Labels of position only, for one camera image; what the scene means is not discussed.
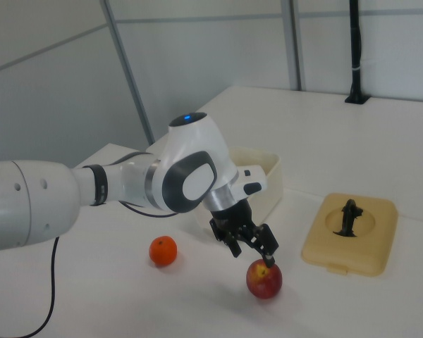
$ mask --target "apple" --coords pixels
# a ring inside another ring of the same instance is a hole
[[[273,298],[282,287],[281,269],[276,264],[268,268],[263,259],[259,259],[247,269],[246,285],[257,298]]]

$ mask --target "white table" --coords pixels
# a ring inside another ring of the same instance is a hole
[[[284,197],[266,220],[280,247],[281,293],[258,301],[237,259],[193,214],[144,218],[118,203],[83,208],[56,257],[53,317],[37,337],[423,337],[423,104],[231,87],[201,111],[229,145],[279,154]],[[130,149],[108,145],[88,161]],[[300,251],[330,192],[379,196],[400,211],[378,277],[333,275]],[[153,238],[172,236],[173,265],[154,268]],[[0,335],[39,327],[48,311],[51,242],[0,252]]]

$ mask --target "white wall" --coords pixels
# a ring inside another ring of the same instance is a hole
[[[110,2],[155,139],[231,85],[292,87],[279,0]]]
[[[302,89],[347,94],[352,82],[348,0],[297,0]],[[362,89],[423,101],[423,0],[360,0]]]
[[[0,161],[148,145],[100,3],[0,0]]]

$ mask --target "black pole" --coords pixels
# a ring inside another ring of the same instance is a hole
[[[362,55],[362,38],[359,27],[359,0],[350,0],[352,85],[350,96],[345,100],[349,104],[364,104],[368,95],[362,94],[360,85],[360,56]]]

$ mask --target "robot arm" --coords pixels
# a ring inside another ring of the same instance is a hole
[[[176,118],[160,156],[137,152],[111,165],[69,169],[43,161],[0,162],[0,250],[67,232],[81,206],[127,201],[175,213],[199,203],[211,211],[219,241],[236,257],[237,240],[274,264],[278,244],[267,225],[251,220],[246,198],[266,188],[258,165],[236,167],[218,127],[205,113]]]

